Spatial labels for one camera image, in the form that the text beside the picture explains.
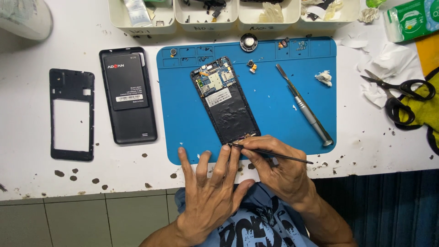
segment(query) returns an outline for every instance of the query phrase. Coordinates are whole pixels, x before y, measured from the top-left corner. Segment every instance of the orange surface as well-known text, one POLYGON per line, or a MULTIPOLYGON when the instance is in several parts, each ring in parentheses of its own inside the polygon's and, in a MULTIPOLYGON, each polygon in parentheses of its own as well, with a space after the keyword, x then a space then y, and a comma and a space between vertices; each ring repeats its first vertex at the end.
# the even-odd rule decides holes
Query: orange surface
POLYGON ((439 67, 439 32, 416 39, 417 53, 424 76, 439 67))

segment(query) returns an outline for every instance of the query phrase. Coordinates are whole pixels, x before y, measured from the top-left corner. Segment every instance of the advan logo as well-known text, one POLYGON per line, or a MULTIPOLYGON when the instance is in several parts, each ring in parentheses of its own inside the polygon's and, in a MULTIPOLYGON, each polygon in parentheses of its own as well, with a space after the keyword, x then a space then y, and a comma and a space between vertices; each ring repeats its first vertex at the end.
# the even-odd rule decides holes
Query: advan logo
POLYGON ((109 66, 108 66, 108 69, 112 69, 112 68, 117 69, 118 67, 124 67, 124 66, 125 66, 125 65, 123 65, 123 64, 109 65, 109 66))

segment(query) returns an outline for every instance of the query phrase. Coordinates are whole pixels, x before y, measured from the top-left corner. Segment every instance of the hand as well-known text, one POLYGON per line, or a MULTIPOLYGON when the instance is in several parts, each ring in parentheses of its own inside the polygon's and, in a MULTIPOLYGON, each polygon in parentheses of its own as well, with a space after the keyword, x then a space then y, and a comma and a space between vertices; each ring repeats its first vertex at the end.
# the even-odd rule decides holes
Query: hand
POLYGON ((242 181, 233 192, 240 149, 230 150, 224 145, 218 156, 211 178, 207 178, 210 151, 200 155, 196 172, 187 160, 186 151, 180 147, 178 157, 186 183, 186 210, 177 218, 177 228, 189 246, 201 244, 217 227, 221 226, 239 207, 253 179, 242 181))
POLYGON ((279 166, 271 168, 261 155, 251 151, 263 149, 306 160, 306 154, 302 150, 292 148, 270 135, 248 137, 241 140, 239 144, 244 145, 241 153, 247 156, 258 170, 261 182, 296 211, 303 211, 314 199, 317 193, 314 183, 306 175, 305 163, 276 158, 279 166))

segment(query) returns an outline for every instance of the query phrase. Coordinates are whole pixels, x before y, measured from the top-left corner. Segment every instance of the blue silicone mat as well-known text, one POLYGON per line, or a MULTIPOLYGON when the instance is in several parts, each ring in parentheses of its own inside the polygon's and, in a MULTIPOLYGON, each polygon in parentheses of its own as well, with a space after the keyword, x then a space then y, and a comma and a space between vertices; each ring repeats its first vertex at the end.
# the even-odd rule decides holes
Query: blue silicone mat
POLYGON ((337 47, 329 37, 290 39, 288 47, 279 49, 279 40, 260 40, 257 48, 244 52, 235 43, 218 43, 164 47, 157 54, 158 77, 165 123, 166 148, 169 160, 180 165, 177 149, 183 146, 191 164, 198 163, 198 154, 212 152, 209 162, 216 162, 221 143, 207 112, 191 81, 190 73, 204 64, 227 56, 239 76, 238 80, 250 109, 261 130, 307 154, 327 153, 334 149, 337 138, 336 56, 337 47), (306 48, 297 50, 300 41, 306 48), (170 50, 177 54, 170 57, 170 50), (252 59, 258 66, 249 71, 252 59), (334 140, 334 145, 322 146, 322 141, 296 105, 287 82, 279 73, 279 63, 306 103, 334 140), (314 76, 329 70, 332 87, 314 76))

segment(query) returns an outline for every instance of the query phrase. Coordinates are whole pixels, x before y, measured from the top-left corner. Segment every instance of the white table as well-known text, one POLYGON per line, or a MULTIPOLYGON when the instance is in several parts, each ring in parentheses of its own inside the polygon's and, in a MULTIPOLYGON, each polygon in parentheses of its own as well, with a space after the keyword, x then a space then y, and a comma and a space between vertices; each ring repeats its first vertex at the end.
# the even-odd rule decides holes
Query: white table
MULTIPOLYGON (((235 42, 244 32, 185 33, 180 28, 173 35, 140 39, 125 36, 109 20, 106 0, 46 0, 54 29, 51 36, 38 43, 0 30, 0 183, 8 190, 0 200, 71 196, 79 192, 107 193, 166 189, 184 186, 180 166, 169 162, 166 155, 165 131, 160 99, 156 54, 163 46, 235 42), (158 139, 144 145, 119 146, 113 142, 107 102, 102 82, 98 53, 100 50, 142 46, 147 53, 152 97, 158 128, 158 139), (50 157, 49 70, 51 68, 89 71, 95 74, 94 160, 74 162, 50 157), (71 181, 77 168, 77 181, 71 181), (54 174, 65 173, 64 177, 54 174), (92 179, 99 178, 98 184, 92 179)), ((372 25, 354 22, 336 32, 260 33, 260 40, 328 35, 340 40, 351 31, 368 31, 371 55, 379 54, 386 41, 382 18, 372 25)), ((407 45, 416 50, 414 44, 407 45)), ((329 178, 352 174, 367 175, 397 171, 439 168, 438 160, 427 144, 426 128, 400 131, 385 115, 368 102, 361 93, 364 83, 355 69, 361 51, 338 46, 337 56, 337 145, 308 167, 311 178, 329 178)), ((256 170, 244 169, 236 182, 253 178, 256 170)))

